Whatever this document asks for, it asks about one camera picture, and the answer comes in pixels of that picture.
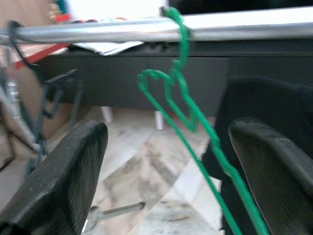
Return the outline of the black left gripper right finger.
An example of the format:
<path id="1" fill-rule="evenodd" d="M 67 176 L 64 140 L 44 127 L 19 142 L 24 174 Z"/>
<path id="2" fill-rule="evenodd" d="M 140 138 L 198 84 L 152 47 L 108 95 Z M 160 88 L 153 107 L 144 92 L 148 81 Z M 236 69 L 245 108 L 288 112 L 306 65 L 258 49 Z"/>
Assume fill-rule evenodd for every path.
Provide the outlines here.
<path id="1" fill-rule="evenodd" d="M 253 198 L 273 235 L 313 233 L 313 161 L 289 138 L 254 118 L 228 134 Z"/>

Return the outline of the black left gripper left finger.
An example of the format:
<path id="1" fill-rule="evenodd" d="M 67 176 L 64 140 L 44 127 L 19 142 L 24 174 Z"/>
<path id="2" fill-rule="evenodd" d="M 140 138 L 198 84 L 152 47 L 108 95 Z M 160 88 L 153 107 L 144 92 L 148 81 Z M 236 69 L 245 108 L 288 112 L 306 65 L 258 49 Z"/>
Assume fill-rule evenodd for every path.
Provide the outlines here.
<path id="1" fill-rule="evenodd" d="M 108 143 L 105 123 L 71 130 L 27 176 L 0 213 L 3 235 L 79 235 Z"/>

